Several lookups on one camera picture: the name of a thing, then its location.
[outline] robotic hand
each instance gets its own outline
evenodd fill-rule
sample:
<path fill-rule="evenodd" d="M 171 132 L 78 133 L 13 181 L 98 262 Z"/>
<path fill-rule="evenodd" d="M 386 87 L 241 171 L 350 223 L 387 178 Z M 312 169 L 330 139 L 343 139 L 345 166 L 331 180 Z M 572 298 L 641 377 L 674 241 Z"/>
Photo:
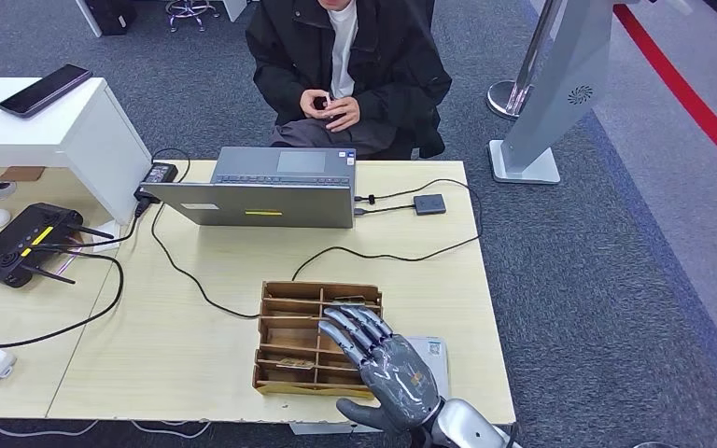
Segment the robotic hand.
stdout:
<path fill-rule="evenodd" d="M 414 444 L 430 447 L 504 448 L 504 439 L 476 409 L 462 399 L 444 400 L 432 372 L 411 344 L 364 306 L 328 308 L 328 334 L 358 368 L 380 408 L 339 399 L 337 409 L 350 420 L 391 433 L 411 431 Z"/>

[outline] laptop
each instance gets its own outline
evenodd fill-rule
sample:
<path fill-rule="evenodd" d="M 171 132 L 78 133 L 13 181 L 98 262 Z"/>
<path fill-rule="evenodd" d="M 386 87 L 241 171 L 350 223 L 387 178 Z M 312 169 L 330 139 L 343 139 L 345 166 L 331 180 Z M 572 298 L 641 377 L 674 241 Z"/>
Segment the laptop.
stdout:
<path fill-rule="evenodd" d="M 223 147 L 209 183 L 141 186 L 202 226 L 353 227 L 356 151 Z"/>

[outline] office chair legs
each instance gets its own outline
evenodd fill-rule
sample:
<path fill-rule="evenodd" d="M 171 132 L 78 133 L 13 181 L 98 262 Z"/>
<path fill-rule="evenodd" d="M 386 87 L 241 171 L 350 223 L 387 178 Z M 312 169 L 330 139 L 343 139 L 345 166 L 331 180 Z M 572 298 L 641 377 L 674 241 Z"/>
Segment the office chair legs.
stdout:
<path fill-rule="evenodd" d="M 167 3 L 166 14 L 169 15 L 170 31 L 172 33 L 177 31 L 175 19 L 190 19 L 191 17 L 196 19 L 196 22 L 199 24 L 199 31 L 204 31 L 204 25 L 199 16 L 211 9 L 213 10 L 213 17 L 221 16 L 216 7 L 210 5 L 209 0 L 175 0 Z"/>

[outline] gray pants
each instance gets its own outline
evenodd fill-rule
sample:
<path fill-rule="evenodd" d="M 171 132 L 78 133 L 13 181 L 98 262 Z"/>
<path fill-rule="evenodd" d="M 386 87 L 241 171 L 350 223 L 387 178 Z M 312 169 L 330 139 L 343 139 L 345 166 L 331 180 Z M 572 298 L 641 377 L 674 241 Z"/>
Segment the gray pants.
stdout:
<path fill-rule="evenodd" d="M 350 147 L 363 156 L 388 149 L 397 136 L 397 128 L 380 121 L 362 120 L 338 133 L 326 129 L 327 124 L 322 119 L 299 119 L 275 126 L 271 146 Z"/>

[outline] man's hand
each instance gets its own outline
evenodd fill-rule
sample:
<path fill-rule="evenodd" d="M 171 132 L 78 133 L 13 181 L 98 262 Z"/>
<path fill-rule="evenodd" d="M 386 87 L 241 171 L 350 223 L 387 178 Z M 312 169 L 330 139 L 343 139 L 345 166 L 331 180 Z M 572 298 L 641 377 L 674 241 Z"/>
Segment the man's hand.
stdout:
<path fill-rule="evenodd" d="M 352 96 L 334 100 L 326 107 L 324 111 L 328 117 L 339 117 L 326 125 L 326 129 L 333 133 L 344 131 L 345 129 L 358 123 L 361 119 L 361 110 L 359 102 Z"/>
<path fill-rule="evenodd" d="M 308 119 L 324 119 L 327 115 L 322 110 L 315 108 L 315 100 L 317 98 L 328 98 L 327 91 L 309 90 L 303 91 L 301 95 L 301 110 Z"/>

